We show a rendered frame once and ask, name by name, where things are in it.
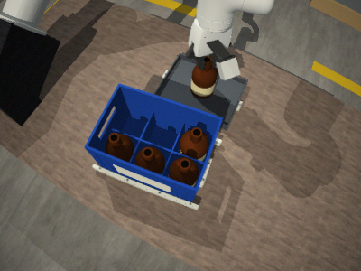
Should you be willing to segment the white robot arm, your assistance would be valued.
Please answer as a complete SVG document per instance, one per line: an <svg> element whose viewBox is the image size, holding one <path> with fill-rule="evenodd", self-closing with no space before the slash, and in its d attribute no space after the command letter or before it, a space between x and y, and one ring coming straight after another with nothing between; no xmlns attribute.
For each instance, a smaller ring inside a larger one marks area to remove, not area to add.
<svg viewBox="0 0 361 271"><path fill-rule="evenodd" d="M225 30L232 24L235 10L264 15L271 12L274 1L198 0L196 17L202 26L210 30ZM6 0L0 19L34 33L46 35L47 33L38 26L49 2L50 0ZM227 80L240 75L236 56L230 55L219 40L207 42L207 45L218 58L216 64L220 79Z"/></svg>

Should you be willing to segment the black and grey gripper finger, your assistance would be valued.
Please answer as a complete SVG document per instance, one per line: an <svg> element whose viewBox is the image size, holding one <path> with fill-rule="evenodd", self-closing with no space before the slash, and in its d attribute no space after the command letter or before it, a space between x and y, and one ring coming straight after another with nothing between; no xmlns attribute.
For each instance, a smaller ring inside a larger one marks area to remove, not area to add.
<svg viewBox="0 0 361 271"><path fill-rule="evenodd" d="M212 59L212 66L216 67L216 60L218 59L214 54L210 54L209 57Z"/></svg>
<svg viewBox="0 0 361 271"><path fill-rule="evenodd" d="M188 59L194 59L194 60L197 60L196 64L197 64L197 67L200 68L201 71L204 70L205 68L205 56L202 56L202 57L195 57L194 55L194 43L190 46L190 48L188 49L188 51L186 52L186 57Z"/></svg>

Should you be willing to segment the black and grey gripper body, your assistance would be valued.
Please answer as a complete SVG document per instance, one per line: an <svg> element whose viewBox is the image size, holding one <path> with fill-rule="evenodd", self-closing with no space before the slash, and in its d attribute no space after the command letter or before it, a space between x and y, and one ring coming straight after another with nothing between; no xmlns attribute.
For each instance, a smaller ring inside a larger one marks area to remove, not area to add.
<svg viewBox="0 0 361 271"><path fill-rule="evenodd" d="M190 30L189 47L194 43L195 56L202 57L213 53L212 50L208 47L207 42L220 40L224 47L228 48L231 42L231 37L232 25L230 25L225 30L210 30L202 26L196 18Z"/></svg>

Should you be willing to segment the blue crate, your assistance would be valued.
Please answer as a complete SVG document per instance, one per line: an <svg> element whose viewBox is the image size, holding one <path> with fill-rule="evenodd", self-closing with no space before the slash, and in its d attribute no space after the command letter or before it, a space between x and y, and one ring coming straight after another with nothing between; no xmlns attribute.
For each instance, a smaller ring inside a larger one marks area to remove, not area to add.
<svg viewBox="0 0 361 271"><path fill-rule="evenodd" d="M114 106L115 110L99 138L98 135ZM94 159L97 163L111 172L118 173L185 201L193 202L206 170L223 117L209 114L140 89L135 89L124 95L114 106L106 113L97 131L96 149L94 149ZM181 137L185 132L195 127L200 128L209 140L208 151L203 162L180 154ZM124 134L133 141L135 149L129 163L106 154L106 141L112 133ZM162 152L165 160L162 175L135 165L137 154L145 147L155 147ZM169 178L171 163L180 157L188 157L199 168L199 177L194 186L195 188Z"/></svg>

